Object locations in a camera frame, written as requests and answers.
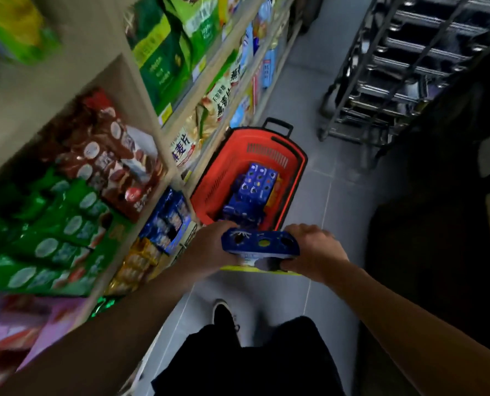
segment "person's right arm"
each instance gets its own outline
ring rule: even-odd
[[[349,262],[318,226],[290,225],[301,255],[282,268],[321,282],[359,316],[423,395],[490,395],[490,350]]]

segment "person's left hand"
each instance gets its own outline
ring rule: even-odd
[[[221,245],[223,233],[237,226],[231,221],[219,221],[200,229],[174,267],[193,275],[192,279],[197,281],[216,273],[223,266],[239,265],[242,259],[227,253]]]

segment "red shopping basket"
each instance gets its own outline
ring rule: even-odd
[[[268,123],[280,125],[289,133],[282,136],[266,129]],[[266,216],[259,229],[280,229],[307,165],[306,153],[289,140],[292,131],[292,125],[275,118],[267,118],[261,128],[230,130],[230,135],[212,157],[191,198],[195,213],[204,225],[221,218],[235,179],[247,173],[251,163],[258,163],[276,170],[282,180],[275,202],[266,208]]]

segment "shoe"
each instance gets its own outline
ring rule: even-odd
[[[222,327],[231,327],[236,333],[240,330],[240,326],[235,322],[236,317],[230,312],[230,307],[227,302],[222,299],[217,299],[214,303],[212,312],[212,324]]]

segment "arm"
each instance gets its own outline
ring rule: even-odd
[[[490,395],[490,350],[350,263],[329,232],[306,225],[286,230],[301,256],[282,268],[337,293],[421,394]]]
[[[175,305],[193,284],[239,258],[222,250],[235,226],[200,230],[177,263],[108,311],[44,350],[0,388],[0,396],[112,395],[120,389]]]

